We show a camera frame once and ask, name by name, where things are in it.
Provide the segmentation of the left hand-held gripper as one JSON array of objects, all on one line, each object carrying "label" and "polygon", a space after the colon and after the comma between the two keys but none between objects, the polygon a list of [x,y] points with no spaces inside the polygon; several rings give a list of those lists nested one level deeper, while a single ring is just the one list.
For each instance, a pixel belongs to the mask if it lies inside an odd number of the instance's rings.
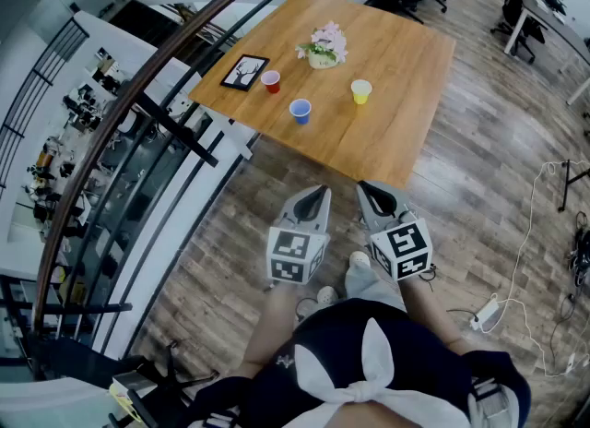
[{"label": "left hand-held gripper", "polygon": [[266,272],[272,280],[305,285],[320,267],[330,241],[331,189],[305,188],[291,196],[269,229]]}]

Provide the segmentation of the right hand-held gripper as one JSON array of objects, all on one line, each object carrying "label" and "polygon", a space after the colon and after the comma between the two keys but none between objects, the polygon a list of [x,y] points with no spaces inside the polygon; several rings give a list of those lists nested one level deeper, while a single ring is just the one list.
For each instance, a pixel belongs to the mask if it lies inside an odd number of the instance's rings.
[{"label": "right hand-held gripper", "polygon": [[370,231],[371,257],[392,281],[431,268],[432,242],[424,219],[409,209],[407,194],[379,181],[359,181],[357,196]]}]

